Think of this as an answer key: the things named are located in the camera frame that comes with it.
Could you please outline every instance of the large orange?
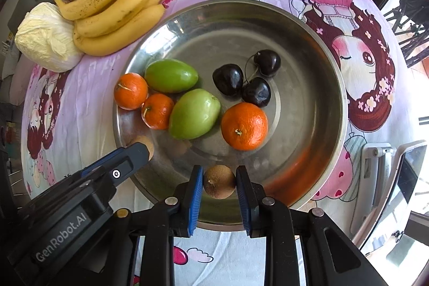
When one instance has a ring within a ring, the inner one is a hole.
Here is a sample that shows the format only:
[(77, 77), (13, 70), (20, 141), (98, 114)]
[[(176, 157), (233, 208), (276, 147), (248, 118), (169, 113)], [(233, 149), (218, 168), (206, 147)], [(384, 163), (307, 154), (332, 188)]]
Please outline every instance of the large orange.
[(137, 73), (127, 73), (117, 81), (114, 92), (116, 104), (126, 110), (141, 107), (147, 98), (147, 83)]
[(153, 94), (148, 97), (142, 107), (142, 119), (145, 124), (154, 130), (168, 129), (168, 121), (174, 102), (163, 94)]
[(268, 133), (264, 111), (252, 103), (241, 102), (229, 108), (220, 123), (224, 140), (237, 150), (258, 148)]

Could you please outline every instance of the brown kiwi fruit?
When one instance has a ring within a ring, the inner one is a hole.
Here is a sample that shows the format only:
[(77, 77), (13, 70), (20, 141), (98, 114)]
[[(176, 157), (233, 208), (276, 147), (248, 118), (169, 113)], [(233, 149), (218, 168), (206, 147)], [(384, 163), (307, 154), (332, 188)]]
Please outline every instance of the brown kiwi fruit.
[(149, 160), (151, 160), (155, 151), (154, 144), (152, 143), (151, 139), (147, 136), (140, 135), (134, 138), (134, 140), (128, 146), (131, 146), (136, 142), (143, 143), (147, 147), (147, 150), (149, 151)]
[(228, 166), (215, 165), (205, 172), (202, 183), (212, 198), (225, 199), (234, 192), (235, 176)]

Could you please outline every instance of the light green fruit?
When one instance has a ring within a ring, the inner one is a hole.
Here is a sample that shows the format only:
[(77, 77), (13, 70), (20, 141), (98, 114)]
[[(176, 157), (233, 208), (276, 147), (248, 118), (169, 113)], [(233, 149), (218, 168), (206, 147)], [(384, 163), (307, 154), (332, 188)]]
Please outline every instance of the light green fruit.
[(182, 61), (166, 58), (146, 68), (145, 80), (153, 90), (176, 93), (193, 87), (198, 81), (198, 72)]
[(191, 140), (209, 132), (220, 112), (219, 100), (203, 89), (184, 94), (173, 107), (169, 132), (180, 140)]

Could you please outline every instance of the small orange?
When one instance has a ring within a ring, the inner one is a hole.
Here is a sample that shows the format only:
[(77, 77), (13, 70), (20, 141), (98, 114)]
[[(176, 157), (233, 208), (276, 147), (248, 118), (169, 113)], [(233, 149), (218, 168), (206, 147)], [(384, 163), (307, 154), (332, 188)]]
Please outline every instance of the small orange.
[(268, 119), (258, 106), (240, 102), (225, 112), (220, 129), (224, 140), (234, 149), (253, 150), (267, 136)]
[(163, 94), (153, 94), (148, 97), (142, 107), (142, 119), (145, 124), (154, 130), (168, 129), (168, 121), (174, 102)]
[(117, 81), (113, 96), (119, 107), (126, 110), (137, 109), (147, 97), (146, 80), (137, 73), (127, 73)]

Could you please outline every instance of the round table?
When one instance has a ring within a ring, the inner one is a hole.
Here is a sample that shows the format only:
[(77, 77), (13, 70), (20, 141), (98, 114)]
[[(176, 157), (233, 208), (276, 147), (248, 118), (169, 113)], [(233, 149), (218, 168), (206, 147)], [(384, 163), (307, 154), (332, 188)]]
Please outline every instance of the round table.
[[(164, 17), (202, 1), (164, 0)], [(309, 25), (340, 67), (348, 102), (346, 141), (330, 178), (303, 209), (321, 207), (351, 237), (363, 145), (388, 142), (398, 147), (417, 139), (410, 76), (400, 47), (372, 0), (258, 1), (278, 6)], [(24, 181), (32, 198), (116, 148), (113, 87), (137, 44), (107, 57), (85, 55), (65, 73), (35, 67), (21, 134)], [(111, 204), (131, 210), (150, 206), (130, 180), (118, 187)], [(218, 285), (220, 280), (262, 284), (264, 239), (197, 229), (192, 239), (176, 239), (175, 244), (175, 263), (181, 265), (175, 268), (178, 285)]]

